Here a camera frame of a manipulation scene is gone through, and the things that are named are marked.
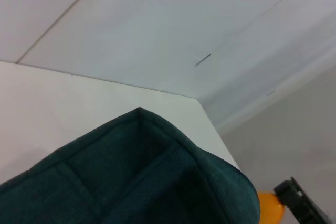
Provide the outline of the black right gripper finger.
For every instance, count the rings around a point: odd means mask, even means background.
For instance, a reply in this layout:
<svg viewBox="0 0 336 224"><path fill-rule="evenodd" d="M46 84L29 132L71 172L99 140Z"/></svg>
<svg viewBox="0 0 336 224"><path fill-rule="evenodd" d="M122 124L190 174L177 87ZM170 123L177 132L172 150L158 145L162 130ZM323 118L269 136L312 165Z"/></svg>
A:
<svg viewBox="0 0 336 224"><path fill-rule="evenodd" d="M291 177L274 188L279 201L285 205L300 224L328 224L329 217Z"/></svg>

